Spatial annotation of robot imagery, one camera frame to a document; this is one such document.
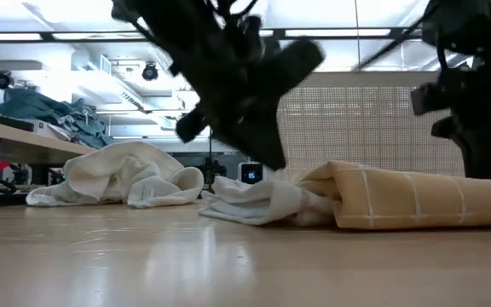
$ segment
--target security camera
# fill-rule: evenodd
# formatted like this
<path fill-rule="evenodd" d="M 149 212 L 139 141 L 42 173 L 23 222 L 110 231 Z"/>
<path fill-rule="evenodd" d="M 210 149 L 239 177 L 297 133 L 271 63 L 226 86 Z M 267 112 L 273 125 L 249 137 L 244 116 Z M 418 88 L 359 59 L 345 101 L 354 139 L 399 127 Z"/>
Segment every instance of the security camera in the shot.
<path fill-rule="evenodd" d="M 13 79 L 11 78 L 11 72 L 9 71 L 1 71 L 0 72 L 0 90 L 6 90 L 13 83 Z"/>
<path fill-rule="evenodd" d="M 145 69 L 143 69 L 142 76 L 147 81 L 156 80 L 159 77 L 156 65 L 152 62 L 148 62 Z"/>

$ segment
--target blue cloth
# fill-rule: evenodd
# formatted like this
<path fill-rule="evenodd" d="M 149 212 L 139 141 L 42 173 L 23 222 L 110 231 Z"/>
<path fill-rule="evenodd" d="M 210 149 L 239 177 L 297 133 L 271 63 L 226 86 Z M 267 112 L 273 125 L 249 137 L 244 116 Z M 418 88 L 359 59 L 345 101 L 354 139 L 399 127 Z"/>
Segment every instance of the blue cloth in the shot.
<path fill-rule="evenodd" d="M 74 103 L 58 102 L 34 90 L 5 90 L 0 115 L 15 119 L 39 119 L 72 133 L 84 145 L 100 149 L 113 143 L 106 129 L 82 99 Z"/>

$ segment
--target wooden table surface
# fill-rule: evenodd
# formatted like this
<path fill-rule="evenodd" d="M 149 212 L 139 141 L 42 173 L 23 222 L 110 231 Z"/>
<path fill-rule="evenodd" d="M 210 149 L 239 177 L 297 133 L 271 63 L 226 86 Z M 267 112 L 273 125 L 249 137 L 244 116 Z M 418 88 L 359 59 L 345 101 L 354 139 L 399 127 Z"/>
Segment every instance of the wooden table surface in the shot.
<path fill-rule="evenodd" d="M 257 228 L 196 206 L 3 207 L 0 306 L 491 306 L 491 230 Z"/>
<path fill-rule="evenodd" d="M 40 136 L 32 132 L 0 125 L 0 160 L 29 164 L 62 164 L 93 148 Z"/>

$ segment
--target white towel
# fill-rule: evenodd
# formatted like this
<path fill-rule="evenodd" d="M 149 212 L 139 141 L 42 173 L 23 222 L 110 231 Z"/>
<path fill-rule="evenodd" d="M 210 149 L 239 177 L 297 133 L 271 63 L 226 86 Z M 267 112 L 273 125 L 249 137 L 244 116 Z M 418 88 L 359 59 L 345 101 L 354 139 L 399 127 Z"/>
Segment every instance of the white towel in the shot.
<path fill-rule="evenodd" d="M 199 213 L 250 225 L 288 220 L 298 226 L 334 222 L 335 200 L 320 197 L 288 182 L 262 181 L 254 185 L 216 177 L 213 191 L 202 192 Z"/>
<path fill-rule="evenodd" d="M 135 208 L 184 205 L 197 199 L 202 172 L 185 168 L 169 154 L 145 142 L 121 142 L 70 159 L 66 181 L 37 188 L 29 206 L 78 206 L 120 202 Z"/>

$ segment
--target folded yellow cloth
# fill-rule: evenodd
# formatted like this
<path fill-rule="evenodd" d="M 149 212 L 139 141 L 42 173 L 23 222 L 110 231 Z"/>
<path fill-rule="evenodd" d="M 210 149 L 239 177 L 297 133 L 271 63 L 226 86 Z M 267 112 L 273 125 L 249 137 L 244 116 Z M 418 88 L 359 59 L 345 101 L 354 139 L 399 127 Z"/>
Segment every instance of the folded yellow cloth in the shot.
<path fill-rule="evenodd" d="M 491 226 L 491 180 L 330 161 L 293 182 L 339 200 L 333 213 L 343 229 Z"/>

